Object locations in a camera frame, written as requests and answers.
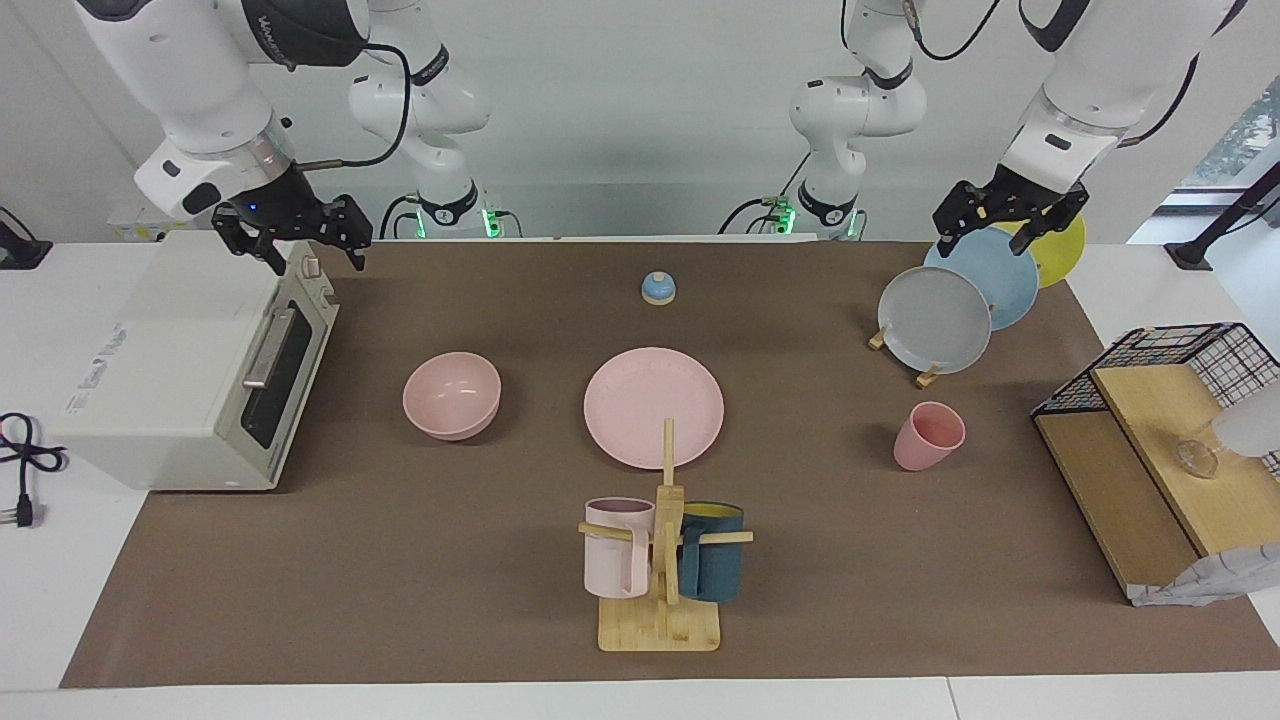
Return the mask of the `pink bowl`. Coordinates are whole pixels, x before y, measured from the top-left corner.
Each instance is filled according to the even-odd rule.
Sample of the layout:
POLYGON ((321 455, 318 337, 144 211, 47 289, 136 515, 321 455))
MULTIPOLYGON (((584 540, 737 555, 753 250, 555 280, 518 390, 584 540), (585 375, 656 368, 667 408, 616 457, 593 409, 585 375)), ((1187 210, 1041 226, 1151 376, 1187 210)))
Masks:
POLYGON ((488 359, 471 352, 430 357, 406 380, 401 402, 408 421, 426 436, 457 442, 474 438, 495 419, 502 378, 488 359))

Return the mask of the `pink cup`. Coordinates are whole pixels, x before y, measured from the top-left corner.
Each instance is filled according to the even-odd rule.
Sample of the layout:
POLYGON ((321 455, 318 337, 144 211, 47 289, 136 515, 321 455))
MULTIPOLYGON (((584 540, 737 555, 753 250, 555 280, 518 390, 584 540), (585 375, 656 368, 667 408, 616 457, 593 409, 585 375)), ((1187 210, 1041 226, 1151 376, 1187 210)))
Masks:
POLYGON ((936 401, 911 409, 893 442, 893 460, 906 471, 923 471, 945 460, 966 439, 966 424, 952 407, 936 401))

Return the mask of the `yellow plate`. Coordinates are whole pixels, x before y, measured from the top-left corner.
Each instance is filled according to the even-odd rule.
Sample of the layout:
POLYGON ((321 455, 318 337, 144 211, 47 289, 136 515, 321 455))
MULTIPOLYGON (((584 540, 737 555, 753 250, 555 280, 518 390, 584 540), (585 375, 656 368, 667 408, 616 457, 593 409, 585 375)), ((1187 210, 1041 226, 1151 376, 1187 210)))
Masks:
POLYGON ((1034 268, 1038 287, 1046 290, 1064 281, 1080 261, 1088 240, 1085 218, 1073 219, 1065 231, 1051 231, 1034 240, 1020 256, 1014 256, 1014 266, 1021 274, 1034 268))

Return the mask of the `light blue plate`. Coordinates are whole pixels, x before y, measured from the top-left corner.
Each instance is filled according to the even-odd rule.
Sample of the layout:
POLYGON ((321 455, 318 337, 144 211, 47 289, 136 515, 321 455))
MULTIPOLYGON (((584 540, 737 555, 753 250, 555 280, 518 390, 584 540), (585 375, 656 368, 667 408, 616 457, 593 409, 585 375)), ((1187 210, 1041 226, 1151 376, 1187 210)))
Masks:
POLYGON ((1012 236, 988 227, 963 237, 947 258, 933 246, 925 266, 942 266, 970 281, 984 296, 992 329, 1004 331, 1021 320, 1033 307, 1039 288, 1039 273, 1029 252, 1012 254, 1012 236))

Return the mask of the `grey plate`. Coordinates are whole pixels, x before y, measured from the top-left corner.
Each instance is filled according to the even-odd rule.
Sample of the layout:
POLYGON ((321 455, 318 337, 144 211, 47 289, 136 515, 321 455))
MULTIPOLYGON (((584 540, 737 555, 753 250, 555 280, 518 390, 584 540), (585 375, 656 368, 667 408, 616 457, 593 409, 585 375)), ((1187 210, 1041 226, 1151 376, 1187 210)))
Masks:
POLYGON ((986 352, 993 324, 986 296, 965 277, 940 266, 897 274, 877 306, 878 337, 904 365, 954 374, 986 352))

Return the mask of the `wooden plate rack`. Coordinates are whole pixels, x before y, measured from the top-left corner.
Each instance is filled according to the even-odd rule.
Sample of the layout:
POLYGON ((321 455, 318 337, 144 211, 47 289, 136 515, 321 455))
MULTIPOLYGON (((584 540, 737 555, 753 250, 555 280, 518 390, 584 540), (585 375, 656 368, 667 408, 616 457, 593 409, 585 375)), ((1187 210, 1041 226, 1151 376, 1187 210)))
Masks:
POLYGON ((899 340, 891 324, 881 323, 877 332, 867 341, 867 347, 873 352, 887 352, 905 368, 916 372, 913 383, 919 389, 929 388, 940 378, 940 363, 925 359, 904 340, 899 340))

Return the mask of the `cream toaster oven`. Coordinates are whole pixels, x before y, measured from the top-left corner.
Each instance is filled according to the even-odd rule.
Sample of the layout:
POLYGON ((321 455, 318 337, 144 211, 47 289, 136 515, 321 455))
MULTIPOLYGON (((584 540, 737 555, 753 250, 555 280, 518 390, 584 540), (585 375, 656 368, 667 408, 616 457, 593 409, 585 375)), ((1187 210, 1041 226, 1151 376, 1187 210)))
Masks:
POLYGON ((169 234, 49 436, 136 489, 274 489, 339 310, 310 243, 276 251, 169 234))

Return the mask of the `clear glass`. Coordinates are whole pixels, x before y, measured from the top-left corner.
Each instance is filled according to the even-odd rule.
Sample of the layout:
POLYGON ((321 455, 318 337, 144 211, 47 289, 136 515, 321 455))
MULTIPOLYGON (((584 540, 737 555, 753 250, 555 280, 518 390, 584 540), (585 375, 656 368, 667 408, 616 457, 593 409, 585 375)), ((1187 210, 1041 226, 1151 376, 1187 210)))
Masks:
POLYGON ((1213 479, 1219 474, 1219 450, 1213 443, 1193 438, 1179 439, 1174 452, 1181 468, 1193 477, 1213 479))

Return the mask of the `white frosted object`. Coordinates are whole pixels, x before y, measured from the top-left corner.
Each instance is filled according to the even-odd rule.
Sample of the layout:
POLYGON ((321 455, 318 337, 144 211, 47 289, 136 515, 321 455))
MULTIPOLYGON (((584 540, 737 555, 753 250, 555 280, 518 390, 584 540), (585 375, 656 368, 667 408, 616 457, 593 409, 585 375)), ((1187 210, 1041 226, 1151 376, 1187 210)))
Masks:
POLYGON ((1280 380, 1224 409, 1210 428, 1221 446, 1243 457, 1280 450, 1280 380))

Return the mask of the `brown table mat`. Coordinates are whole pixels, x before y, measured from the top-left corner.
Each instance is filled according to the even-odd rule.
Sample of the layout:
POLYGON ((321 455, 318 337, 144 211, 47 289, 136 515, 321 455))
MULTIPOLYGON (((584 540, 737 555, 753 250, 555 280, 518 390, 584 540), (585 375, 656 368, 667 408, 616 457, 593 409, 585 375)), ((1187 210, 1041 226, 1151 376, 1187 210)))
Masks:
POLYGON ((61 679, 70 688, 1274 670, 1247 598, 1135 609, 1030 419, 1101 350, 1065 286, 977 365, 920 392, 867 348, 918 243, 389 243, 323 251, 340 315, 278 488, 154 495, 61 679), (671 304, 641 297, 667 272, 671 304), (652 497, 588 433, 593 373, 677 348, 724 393, 676 471, 756 538, 707 653, 605 653, 582 588, 589 498, 652 497), (500 373, 479 436, 434 439, 401 396, 422 363, 500 373), (920 402, 966 424, 893 460, 920 402))

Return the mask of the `pink plate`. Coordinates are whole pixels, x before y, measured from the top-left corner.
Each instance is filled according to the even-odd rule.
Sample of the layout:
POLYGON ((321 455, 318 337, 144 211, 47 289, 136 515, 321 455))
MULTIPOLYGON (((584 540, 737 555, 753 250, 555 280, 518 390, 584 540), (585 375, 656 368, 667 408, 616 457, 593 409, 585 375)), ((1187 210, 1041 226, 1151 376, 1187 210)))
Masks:
POLYGON ((718 380, 695 357, 666 347, 617 354, 588 382, 582 400, 588 433, 623 465, 660 470, 666 465, 666 421, 675 421, 672 462, 678 468, 704 455, 724 424, 718 380))

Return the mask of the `white patterned cloth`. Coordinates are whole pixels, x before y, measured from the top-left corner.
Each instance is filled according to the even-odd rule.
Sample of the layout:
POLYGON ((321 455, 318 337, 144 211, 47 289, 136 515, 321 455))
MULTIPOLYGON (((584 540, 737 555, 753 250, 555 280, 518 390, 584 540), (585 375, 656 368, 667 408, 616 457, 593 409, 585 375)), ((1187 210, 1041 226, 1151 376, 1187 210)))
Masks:
POLYGON ((1125 588, 1135 607, 1203 607, 1280 585, 1280 542, 1222 551, 1193 562, 1166 585, 1125 588))

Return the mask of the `dark teal mug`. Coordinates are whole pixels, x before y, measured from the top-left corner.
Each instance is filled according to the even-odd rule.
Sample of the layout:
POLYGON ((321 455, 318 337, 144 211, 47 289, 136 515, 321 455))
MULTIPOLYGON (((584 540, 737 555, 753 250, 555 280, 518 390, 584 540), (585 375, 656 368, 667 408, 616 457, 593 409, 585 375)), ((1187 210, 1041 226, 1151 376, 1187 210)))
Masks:
POLYGON ((677 548, 678 592, 701 602, 737 597, 742 577, 742 543, 703 543, 701 537, 745 529, 745 511, 732 503, 694 501, 684 505, 677 548))

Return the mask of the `pale pink mug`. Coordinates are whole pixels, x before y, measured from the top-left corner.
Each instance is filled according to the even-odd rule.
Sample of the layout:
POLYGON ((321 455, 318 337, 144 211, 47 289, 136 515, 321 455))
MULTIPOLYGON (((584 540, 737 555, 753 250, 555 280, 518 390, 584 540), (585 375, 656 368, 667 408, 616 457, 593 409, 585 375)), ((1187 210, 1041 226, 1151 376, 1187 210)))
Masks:
POLYGON ((657 506, 644 498, 600 497, 585 503, 585 521, 623 532, 584 537, 584 588, 595 597, 631 600, 650 589, 650 541, 657 506))

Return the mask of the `wooden mug tree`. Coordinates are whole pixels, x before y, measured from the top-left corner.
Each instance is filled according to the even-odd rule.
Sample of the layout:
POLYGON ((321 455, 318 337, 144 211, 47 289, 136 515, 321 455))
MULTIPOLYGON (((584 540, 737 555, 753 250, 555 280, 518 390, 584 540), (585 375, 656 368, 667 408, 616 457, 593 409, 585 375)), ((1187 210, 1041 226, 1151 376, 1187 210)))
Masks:
POLYGON ((586 537, 628 542, 637 553, 645 539, 649 585, 645 594, 602 598, 596 644, 605 652, 712 652, 721 647, 719 605, 689 600, 678 592, 678 547, 685 488, 675 482, 675 420, 664 419, 662 484, 657 487, 653 530, 580 521, 586 537))

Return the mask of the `black clamp mount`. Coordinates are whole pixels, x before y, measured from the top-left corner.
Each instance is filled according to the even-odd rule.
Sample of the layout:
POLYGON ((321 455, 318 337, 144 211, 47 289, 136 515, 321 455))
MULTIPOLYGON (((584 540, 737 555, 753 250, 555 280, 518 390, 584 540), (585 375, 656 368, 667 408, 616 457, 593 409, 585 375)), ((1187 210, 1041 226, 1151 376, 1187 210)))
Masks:
POLYGON ((13 211, 0 205, 0 270, 32 270, 54 242, 38 238, 13 211))

